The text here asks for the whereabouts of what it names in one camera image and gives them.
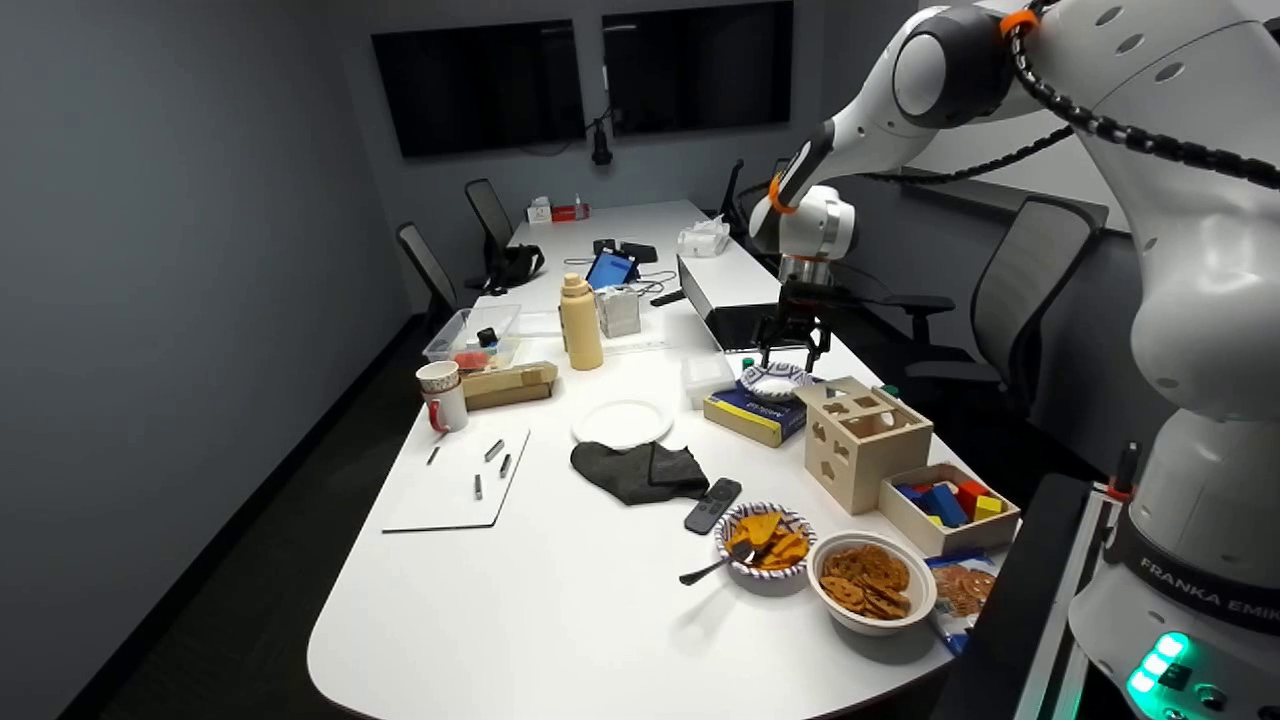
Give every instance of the notepad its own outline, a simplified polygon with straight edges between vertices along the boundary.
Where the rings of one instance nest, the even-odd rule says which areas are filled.
[[[389,477],[385,533],[492,530],[515,483],[528,430],[478,424],[435,436],[410,436]]]

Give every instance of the condiment bottle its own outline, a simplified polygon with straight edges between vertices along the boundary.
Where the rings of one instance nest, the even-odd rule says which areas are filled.
[[[424,404],[435,434],[457,434],[468,424],[468,401],[457,360],[433,360],[418,367],[418,379],[424,384]]]
[[[576,272],[559,285],[559,338],[572,367],[589,372],[604,366],[596,293]]]

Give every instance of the white table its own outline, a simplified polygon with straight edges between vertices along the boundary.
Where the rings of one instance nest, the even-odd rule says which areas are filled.
[[[501,303],[553,307],[558,267],[585,264],[596,237],[657,244],[663,272],[676,232],[693,219],[702,219],[693,206],[639,206],[582,225],[522,228],[515,241],[548,253],[548,279],[513,289]],[[572,421],[604,401],[639,398],[676,417],[668,447],[688,445],[711,482],[745,483],[741,506],[789,506],[821,536],[836,530],[896,536],[879,516],[850,516],[804,477],[799,436],[766,447],[702,421],[680,387],[680,360],[711,353],[688,303],[644,303],[644,331],[604,339],[596,372],[572,372],[559,338],[525,339],[515,360],[559,360],[558,398],[478,412],[465,430],[532,430],[501,523],[385,536],[389,492],[424,461],[410,439],[311,630],[315,689],[367,718],[783,720],[850,709],[940,669],[949,654],[928,630],[859,641],[839,631],[807,590],[759,598],[726,571],[698,590],[676,585],[716,556],[711,536],[680,530],[693,499],[626,509],[572,473]],[[815,372],[877,384],[843,343]]]

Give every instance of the black screen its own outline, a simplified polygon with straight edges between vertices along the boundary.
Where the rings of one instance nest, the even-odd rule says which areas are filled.
[[[793,114],[793,6],[604,15],[616,132],[783,125]]]
[[[585,140],[572,26],[373,38],[403,155]]]

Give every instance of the bowl of chips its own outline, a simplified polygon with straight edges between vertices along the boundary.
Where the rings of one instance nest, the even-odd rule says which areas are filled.
[[[859,635],[891,635],[937,604],[928,566],[877,533],[836,533],[807,551],[807,585],[832,620]]]
[[[780,506],[745,506],[721,523],[721,548],[751,546],[730,571],[751,585],[783,585],[804,571],[811,530]]]

